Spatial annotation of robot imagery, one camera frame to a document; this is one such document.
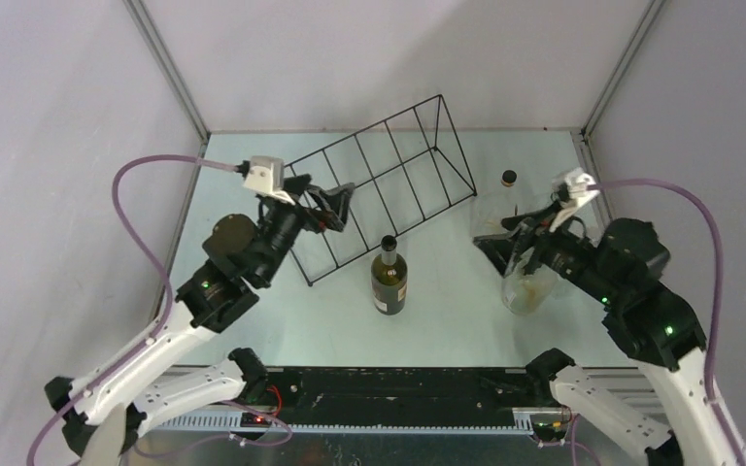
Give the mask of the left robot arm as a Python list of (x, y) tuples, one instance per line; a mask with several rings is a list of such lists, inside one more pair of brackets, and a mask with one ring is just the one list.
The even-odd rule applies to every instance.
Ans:
[(281, 187), (279, 194), (257, 197), (257, 220), (230, 214), (215, 224), (202, 245), (207, 260), (113, 359), (89, 376), (56, 377), (46, 384), (73, 453), (85, 454), (116, 407), (125, 416), (118, 433), (119, 449), (126, 451), (152, 428), (205, 405), (264, 399), (267, 370), (252, 349), (234, 349), (222, 362), (167, 383), (159, 377), (258, 303), (257, 291), (270, 287), (301, 232), (344, 230), (354, 183), (325, 190), (300, 175), (283, 179)]

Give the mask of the clear bottle black cork stopper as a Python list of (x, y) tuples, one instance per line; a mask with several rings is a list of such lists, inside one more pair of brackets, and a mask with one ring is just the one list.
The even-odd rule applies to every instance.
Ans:
[(514, 185), (516, 171), (507, 169), (487, 177), (471, 208), (470, 235), (479, 237), (502, 234), (507, 231), (502, 220), (518, 212), (518, 196)]

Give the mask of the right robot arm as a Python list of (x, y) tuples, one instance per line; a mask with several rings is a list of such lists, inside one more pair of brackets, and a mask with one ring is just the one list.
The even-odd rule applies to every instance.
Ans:
[(661, 282), (670, 254), (651, 222), (617, 218), (598, 243), (558, 223), (553, 208), (503, 220), (473, 243), (505, 276), (548, 269), (605, 311), (615, 346), (648, 380), (666, 423), (592, 384), (572, 358), (549, 349), (526, 366), (526, 393), (593, 424), (644, 465), (746, 465), (746, 445), (706, 376), (707, 342), (690, 304)]

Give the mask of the clear bottle brown stopper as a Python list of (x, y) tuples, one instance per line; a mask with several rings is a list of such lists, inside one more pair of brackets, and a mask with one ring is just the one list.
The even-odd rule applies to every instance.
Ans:
[(502, 279), (502, 302), (518, 316), (535, 313), (548, 300), (563, 300), (569, 291), (569, 282), (545, 265), (527, 273), (531, 257), (532, 250), (524, 252), (516, 265), (508, 266)]

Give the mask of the dark green wine bottle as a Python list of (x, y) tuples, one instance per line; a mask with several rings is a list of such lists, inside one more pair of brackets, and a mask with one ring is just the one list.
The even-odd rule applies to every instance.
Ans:
[(384, 236), (370, 267), (373, 303), (386, 316), (399, 314), (406, 304), (408, 266), (397, 246), (394, 236)]

